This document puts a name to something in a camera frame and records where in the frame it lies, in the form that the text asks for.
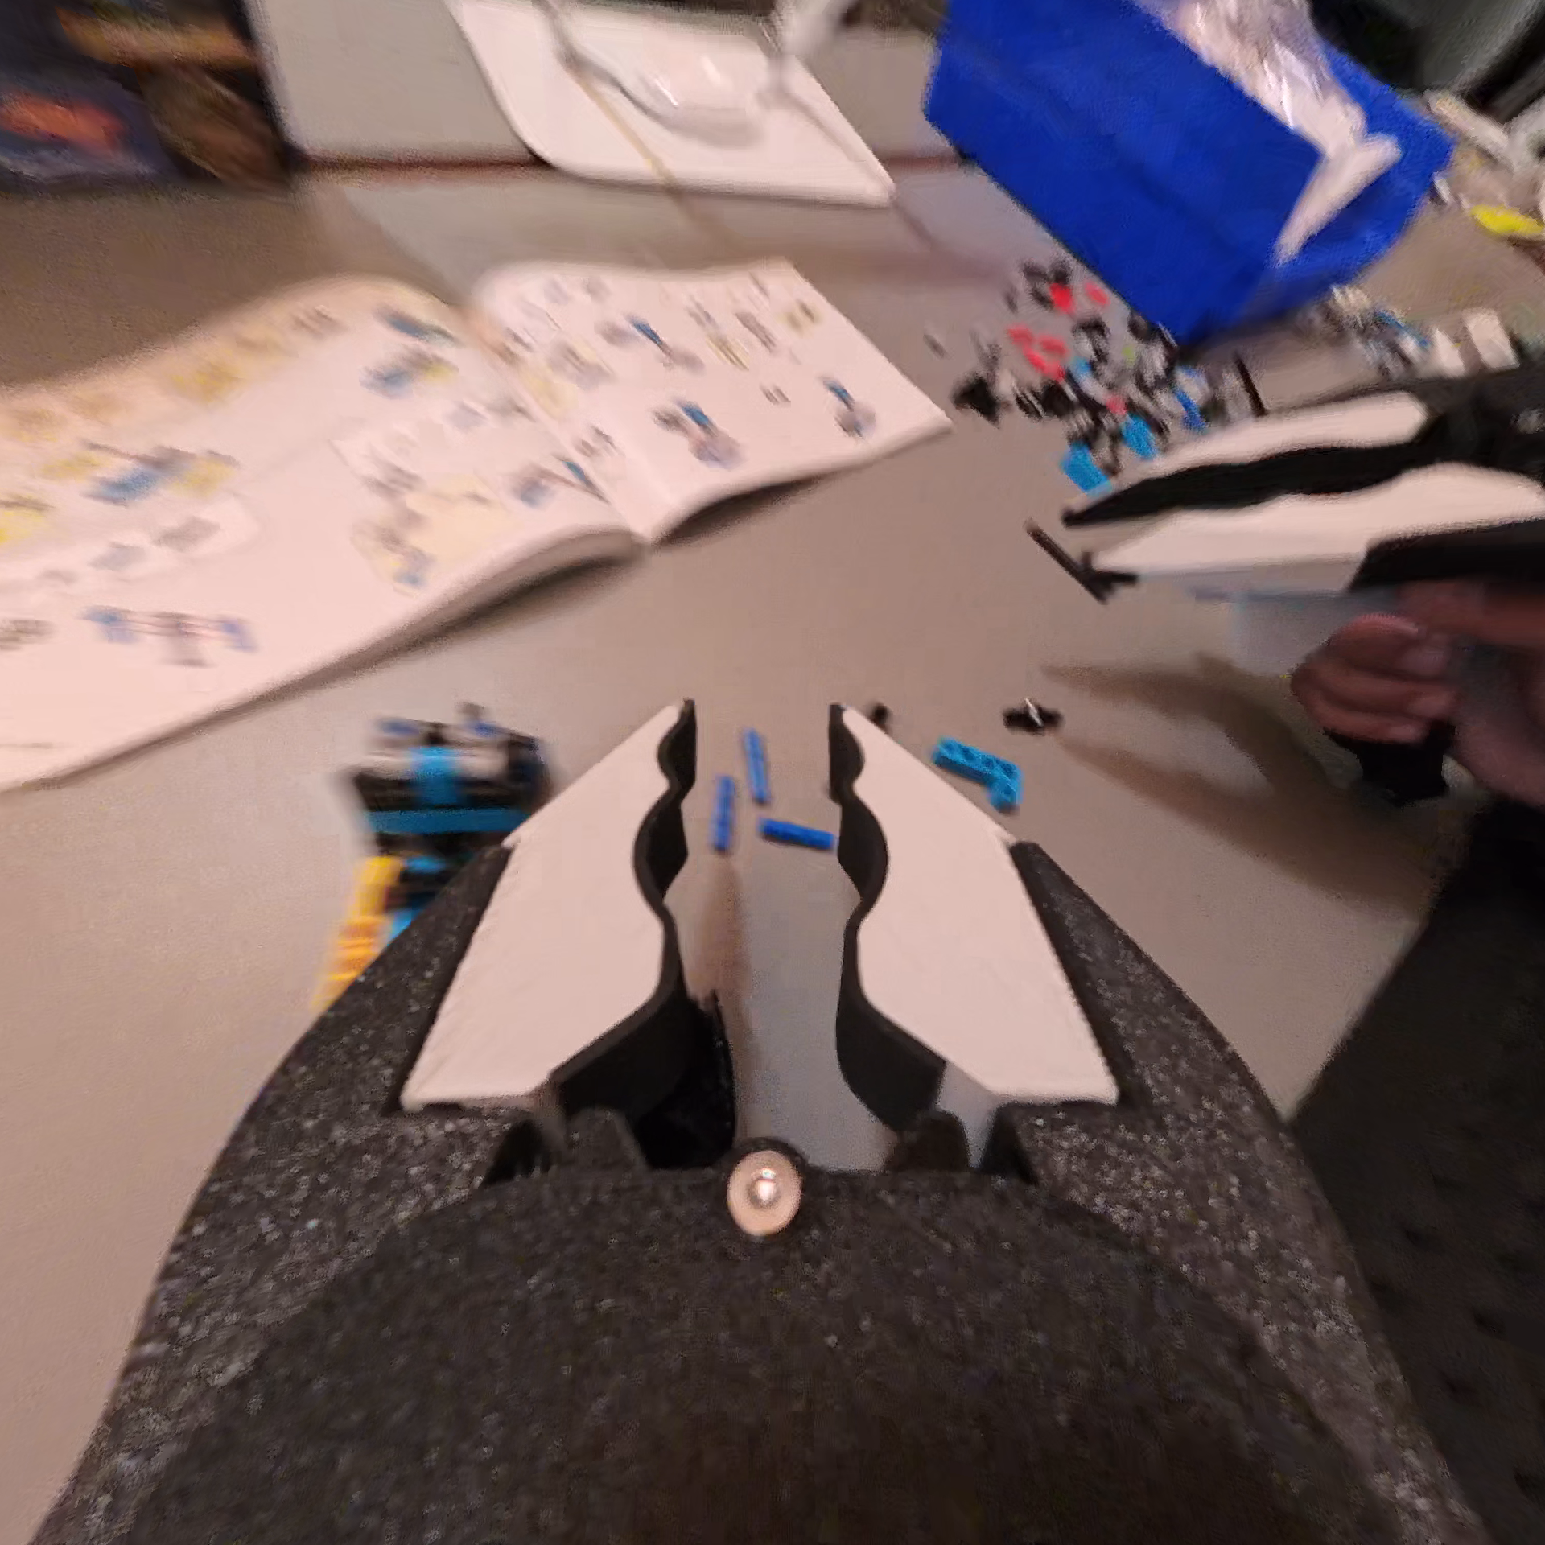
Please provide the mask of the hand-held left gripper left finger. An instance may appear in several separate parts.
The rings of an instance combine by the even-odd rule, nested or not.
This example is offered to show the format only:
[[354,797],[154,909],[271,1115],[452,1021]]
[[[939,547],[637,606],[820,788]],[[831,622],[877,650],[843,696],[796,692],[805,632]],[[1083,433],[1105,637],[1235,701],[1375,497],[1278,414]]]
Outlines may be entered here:
[[652,714],[501,847],[503,869],[398,1093],[402,1108],[540,1108],[667,981],[645,826],[694,781],[691,701]]

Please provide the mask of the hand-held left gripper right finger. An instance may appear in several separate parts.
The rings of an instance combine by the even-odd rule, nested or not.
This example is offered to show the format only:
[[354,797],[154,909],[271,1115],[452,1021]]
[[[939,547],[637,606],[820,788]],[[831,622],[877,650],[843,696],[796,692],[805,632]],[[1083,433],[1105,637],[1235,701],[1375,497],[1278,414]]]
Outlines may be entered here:
[[1110,1108],[1118,1086],[1027,887],[1029,850],[858,711],[827,712],[836,1053],[866,1108]]

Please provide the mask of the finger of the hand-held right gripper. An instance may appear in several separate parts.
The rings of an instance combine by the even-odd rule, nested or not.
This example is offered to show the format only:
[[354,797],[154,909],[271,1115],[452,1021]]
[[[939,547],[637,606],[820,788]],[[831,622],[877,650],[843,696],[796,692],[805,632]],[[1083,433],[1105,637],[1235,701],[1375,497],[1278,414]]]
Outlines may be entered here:
[[1415,464],[1436,411],[1408,392],[1252,420],[1158,457],[1061,516],[1068,530],[1358,492]]
[[1250,508],[1160,516],[1090,556],[1101,569],[1138,575],[1138,586],[1202,600],[1344,597],[1360,593],[1364,543],[1386,514],[1370,488],[1279,495]]

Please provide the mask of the blue L-shaped beam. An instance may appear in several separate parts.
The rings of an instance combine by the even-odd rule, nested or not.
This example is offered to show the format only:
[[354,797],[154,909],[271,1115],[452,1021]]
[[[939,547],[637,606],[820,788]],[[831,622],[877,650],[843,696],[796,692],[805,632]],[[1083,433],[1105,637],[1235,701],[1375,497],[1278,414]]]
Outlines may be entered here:
[[1081,495],[1092,497],[1130,481],[1136,470],[1156,460],[1164,444],[1152,438],[1092,435],[1070,438],[1057,468]]
[[980,747],[939,738],[932,747],[937,771],[980,788],[1000,815],[1018,810],[1022,801],[1022,775],[1015,762],[998,758]]

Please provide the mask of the pile of small brick parts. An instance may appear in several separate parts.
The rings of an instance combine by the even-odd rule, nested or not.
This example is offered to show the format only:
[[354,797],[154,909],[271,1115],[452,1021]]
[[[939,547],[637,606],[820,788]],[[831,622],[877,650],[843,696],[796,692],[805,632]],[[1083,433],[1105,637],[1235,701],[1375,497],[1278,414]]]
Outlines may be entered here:
[[1016,264],[958,348],[937,328],[923,341],[959,365],[956,416],[1038,426],[1057,437],[1055,464],[1070,438],[1152,438],[1164,455],[1265,413],[1244,365],[1206,363],[1061,253]]

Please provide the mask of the blue yellow brick assembly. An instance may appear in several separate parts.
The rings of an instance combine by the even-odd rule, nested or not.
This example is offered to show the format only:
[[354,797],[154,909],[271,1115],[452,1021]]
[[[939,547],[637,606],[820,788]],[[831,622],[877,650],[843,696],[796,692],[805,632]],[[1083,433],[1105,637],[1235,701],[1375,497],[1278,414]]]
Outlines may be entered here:
[[336,999],[485,852],[551,795],[540,740],[463,707],[452,722],[384,718],[340,777],[367,841],[314,996]]

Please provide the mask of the grey desk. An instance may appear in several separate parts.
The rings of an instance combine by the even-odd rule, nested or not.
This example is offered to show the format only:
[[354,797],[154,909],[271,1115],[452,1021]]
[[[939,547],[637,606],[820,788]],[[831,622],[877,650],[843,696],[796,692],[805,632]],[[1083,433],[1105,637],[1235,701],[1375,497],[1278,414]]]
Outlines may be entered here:
[[[124,356],[310,278],[457,300],[507,264],[785,258],[937,402],[923,341],[998,310],[1022,212],[910,170],[880,212],[672,203],[531,170],[3,199],[3,381]],[[961,418],[855,473],[726,508],[455,632],[64,786],[3,799],[3,1542],[69,1476],[163,1251],[233,1124],[312,1020],[358,825],[340,775],[378,716],[476,703],[571,779],[669,701],[698,707],[700,841],[739,735],[777,812],[829,825],[823,714],[882,703],[1026,771],[1011,828],[1164,968],[1289,1113],[1417,926],[1412,819],[1336,792],[1276,683],[1219,668],[1219,615],[1101,608],[1024,527],[1061,488],[1031,426]],[[1024,700],[1064,716],[1024,736]]]

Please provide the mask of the person's right hand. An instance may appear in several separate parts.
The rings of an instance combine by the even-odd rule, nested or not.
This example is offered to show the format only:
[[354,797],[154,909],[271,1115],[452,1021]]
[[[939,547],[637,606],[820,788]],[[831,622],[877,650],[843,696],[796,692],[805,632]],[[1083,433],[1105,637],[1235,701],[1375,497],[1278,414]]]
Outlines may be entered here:
[[1410,586],[1393,613],[1335,632],[1289,687],[1312,723],[1351,742],[1414,746],[1443,723],[1482,788],[1542,808],[1539,586]]

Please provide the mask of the blue plastic bin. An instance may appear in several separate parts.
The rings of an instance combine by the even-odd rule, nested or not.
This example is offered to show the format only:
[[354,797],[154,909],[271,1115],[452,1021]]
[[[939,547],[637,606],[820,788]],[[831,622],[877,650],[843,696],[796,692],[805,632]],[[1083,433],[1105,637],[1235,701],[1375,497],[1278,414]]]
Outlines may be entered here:
[[1335,50],[1327,69],[1395,159],[1283,256],[1318,151],[1138,4],[948,4],[924,117],[1136,313],[1204,343],[1357,280],[1449,168],[1417,107]]

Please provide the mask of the clear parts bag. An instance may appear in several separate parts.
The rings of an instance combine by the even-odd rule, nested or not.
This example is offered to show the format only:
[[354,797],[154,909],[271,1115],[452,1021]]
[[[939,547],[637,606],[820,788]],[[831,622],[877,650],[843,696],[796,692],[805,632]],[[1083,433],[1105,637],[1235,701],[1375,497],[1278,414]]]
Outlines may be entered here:
[[1143,2],[1141,10],[1316,151],[1316,164],[1279,225],[1276,267],[1294,260],[1399,164],[1397,139],[1373,133],[1335,80],[1305,2]]

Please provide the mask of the open instruction booklet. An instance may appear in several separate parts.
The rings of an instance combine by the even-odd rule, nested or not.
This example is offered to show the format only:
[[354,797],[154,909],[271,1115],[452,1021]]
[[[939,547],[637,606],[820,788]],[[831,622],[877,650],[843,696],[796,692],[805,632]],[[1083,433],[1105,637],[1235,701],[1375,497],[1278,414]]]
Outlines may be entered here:
[[3,389],[3,793],[948,427],[783,262],[343,277]]

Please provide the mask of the white laptop stand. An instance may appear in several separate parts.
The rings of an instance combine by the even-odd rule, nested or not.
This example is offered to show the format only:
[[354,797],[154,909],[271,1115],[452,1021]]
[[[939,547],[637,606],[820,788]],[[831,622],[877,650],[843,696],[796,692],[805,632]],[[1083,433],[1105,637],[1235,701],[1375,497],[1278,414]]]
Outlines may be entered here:
[[888,207],[891,175],[809,71],[847,4],[774,4],[763,36],[590,4],[452,2],[494,105],[569,177],[680,194]]

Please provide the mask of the blue robot kit box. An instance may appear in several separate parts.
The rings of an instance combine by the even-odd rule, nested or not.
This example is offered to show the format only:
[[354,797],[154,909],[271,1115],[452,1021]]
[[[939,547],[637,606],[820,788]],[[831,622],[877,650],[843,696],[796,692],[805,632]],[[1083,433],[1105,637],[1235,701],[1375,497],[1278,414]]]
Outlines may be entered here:
[[3,2],[1,188],[279,188],[295,166],[240,2]]

